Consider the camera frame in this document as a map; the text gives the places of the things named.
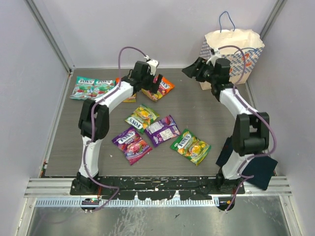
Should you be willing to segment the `orange snack packet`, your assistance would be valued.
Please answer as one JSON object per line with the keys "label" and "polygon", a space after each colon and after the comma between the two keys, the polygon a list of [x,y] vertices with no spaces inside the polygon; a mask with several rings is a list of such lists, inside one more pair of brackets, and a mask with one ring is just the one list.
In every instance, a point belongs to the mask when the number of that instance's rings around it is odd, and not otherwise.
{"label": "orange snack packet", "polygon": [[[116,84],[118,84],[119,83],[119,78],[117,77],[116,78]],[[123,102],[136,102],[136,94],[134,94],[134,95],[132,95],[132,96],[130,96],[130,97],[128,97],[127,99],[125,99]]]}

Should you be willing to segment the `checkered paper bakery bag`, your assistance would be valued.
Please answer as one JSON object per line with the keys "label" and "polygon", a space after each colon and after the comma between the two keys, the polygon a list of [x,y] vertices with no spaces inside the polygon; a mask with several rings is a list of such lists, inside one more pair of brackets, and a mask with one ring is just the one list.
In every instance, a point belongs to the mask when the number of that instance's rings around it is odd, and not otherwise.
{"label": "checkered paper bakery bag", "polygon": [[238,29],[232,23],[232,29],[220,28],[204,35],[199,56],[209,59],[211,50],[219,52],[222,58],[231,62],[230,81],[234,84],[244,84],[265,45],[258,33],[251,29]]}

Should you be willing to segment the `small purple snack packet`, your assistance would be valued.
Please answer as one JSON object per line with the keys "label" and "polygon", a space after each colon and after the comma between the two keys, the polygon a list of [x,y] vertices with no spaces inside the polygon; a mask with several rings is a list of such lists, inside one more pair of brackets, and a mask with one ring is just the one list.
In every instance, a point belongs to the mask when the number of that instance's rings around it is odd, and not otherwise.
{"label": "small purple snack packet", "polygon": [[161,143],[178,137],[181,134],[175,120],[171,115],[168,115],[161,120],[152,123],[145,129],[144,132],[155,148]]}

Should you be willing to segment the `teal Fox's candy bag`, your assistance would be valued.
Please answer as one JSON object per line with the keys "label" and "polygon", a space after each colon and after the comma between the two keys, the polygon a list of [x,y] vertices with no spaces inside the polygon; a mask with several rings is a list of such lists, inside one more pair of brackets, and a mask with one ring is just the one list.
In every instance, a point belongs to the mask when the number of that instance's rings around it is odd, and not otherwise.
{"label": "teal Fox's candy bag", "polygon": [[96,100],[97,98],[102,97],[108,91],[110,91],[115,85],[116,82],[114,80],[95,80],[92,99]]}
{"label": "teal Fox's candy bag", "polygon": [[95,79],[77,76],[75,87],[69,98],[74,100],[90,99],[93,94],[94,85]]}

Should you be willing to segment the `purple Fox's berries candy bag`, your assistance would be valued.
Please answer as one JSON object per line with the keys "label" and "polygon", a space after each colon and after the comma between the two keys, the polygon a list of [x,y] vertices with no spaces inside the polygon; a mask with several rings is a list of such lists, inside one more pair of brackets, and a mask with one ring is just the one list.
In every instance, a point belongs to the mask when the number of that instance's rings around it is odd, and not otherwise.
{"label": "purple Fox's berries candy bag", "polygon": [[135,164],[152,150],[152,147],[137,133],[134,127],[130,127],[116,136],[112,143],[124,153],[130,165]]}

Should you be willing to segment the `yellow green Fox's candy bag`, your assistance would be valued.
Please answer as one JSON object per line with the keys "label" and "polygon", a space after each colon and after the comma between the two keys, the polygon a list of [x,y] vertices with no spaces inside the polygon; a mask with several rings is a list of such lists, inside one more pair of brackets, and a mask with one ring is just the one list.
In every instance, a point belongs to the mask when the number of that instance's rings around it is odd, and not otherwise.
{"label": "yellow green Fox's candy bag", "polygon": [[211,150],[211,146],[184,129],[170,148],[198,166]]}

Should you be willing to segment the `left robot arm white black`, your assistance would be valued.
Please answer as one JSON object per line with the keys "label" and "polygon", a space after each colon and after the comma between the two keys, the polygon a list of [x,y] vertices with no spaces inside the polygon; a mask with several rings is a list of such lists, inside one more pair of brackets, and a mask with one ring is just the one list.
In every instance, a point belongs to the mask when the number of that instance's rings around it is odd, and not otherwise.
{"label": "left robot arm white black", "polygon": [[110,128],[110,113],[124,100],[142,89],[156,92],[162,75],[156,75],[159,62],[155,59],[137,61],[129,74],[120,78],[117,85],[96,100],[83,103],[78,127],[83,140],[82,161],[72,188],[88,195],[97,192],[98,158],[100,146]]}

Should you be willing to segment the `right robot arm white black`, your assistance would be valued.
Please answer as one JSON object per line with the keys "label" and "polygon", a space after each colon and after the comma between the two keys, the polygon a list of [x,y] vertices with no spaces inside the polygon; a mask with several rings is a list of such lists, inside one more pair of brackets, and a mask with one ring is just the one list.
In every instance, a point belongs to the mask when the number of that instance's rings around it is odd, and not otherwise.
{"label": "right robot arm white black", "polygon": [[259,113],[244,100],[229,80],[230,61],[217,58],[213,62],[199,57],[192,65],[182,69],[189,78],[211,84],[212,95],[223,104],[235,119],[231,137],[232,153],[216,175],[216,188],[226,194],[233,188],[233,181],[247,179],[256,187],[266,190],[270,175],[267,171],[255,171],[247,166],[255,155],[269,146],[269,116]]}

